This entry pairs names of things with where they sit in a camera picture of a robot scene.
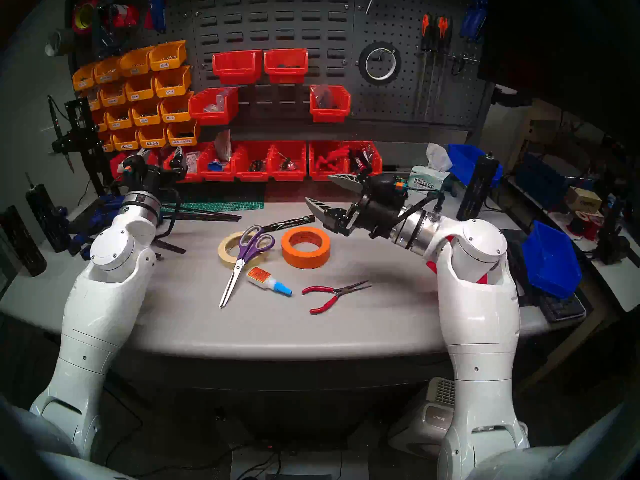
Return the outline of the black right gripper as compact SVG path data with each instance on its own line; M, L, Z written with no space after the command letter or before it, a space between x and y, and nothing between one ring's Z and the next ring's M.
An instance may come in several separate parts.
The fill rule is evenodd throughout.
M366 184L356 175L339 173L328 175L328 180L344 190L359 195L367 193ZM391 197L363 194L350 207L348 217L348 211L343 208L305 197L307 207L325 229L340 235L350 235L354 229L364 229L371 238L389 238L396 225L416 211L415 205L406 208L405 200L405 197L395 194Z

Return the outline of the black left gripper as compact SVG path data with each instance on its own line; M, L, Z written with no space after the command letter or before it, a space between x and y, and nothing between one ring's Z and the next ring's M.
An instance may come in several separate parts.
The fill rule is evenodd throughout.
M148 161L151 149L142 147L137 156ZM186 176L185 155L182 146L176 146L169 159L169 170L144 162L131 163L131 191L160 191L174 188Z

